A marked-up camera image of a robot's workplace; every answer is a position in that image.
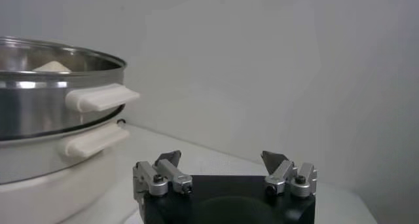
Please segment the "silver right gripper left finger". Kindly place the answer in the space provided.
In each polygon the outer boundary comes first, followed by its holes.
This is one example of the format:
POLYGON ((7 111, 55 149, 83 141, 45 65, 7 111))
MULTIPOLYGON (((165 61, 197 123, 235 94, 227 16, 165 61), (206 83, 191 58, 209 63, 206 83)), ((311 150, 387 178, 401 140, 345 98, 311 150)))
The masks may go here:
POLYGON ((169 192, 169 184, 175 193, 190 195, 192 176, 177 168, 180 158, 181 151, 175 150, 161 154, 154 164, 148 161, 137 162, 132 170, 134 199, 140 201, 146 194, 164 196, 169 192))

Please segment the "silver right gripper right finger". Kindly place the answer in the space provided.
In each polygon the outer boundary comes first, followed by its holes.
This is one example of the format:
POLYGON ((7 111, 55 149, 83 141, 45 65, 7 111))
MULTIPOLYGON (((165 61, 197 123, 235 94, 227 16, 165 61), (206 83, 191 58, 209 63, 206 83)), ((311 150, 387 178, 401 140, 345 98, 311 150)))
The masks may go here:
POLYGON ((318 171, 313 164, 305 162, 298 168, 285 155, 270 151, 263 151, 261 158, 268 171, 264 178, 265 192, 268 195, 282 195, 286 187, 297 198, 316 195, 318 171))

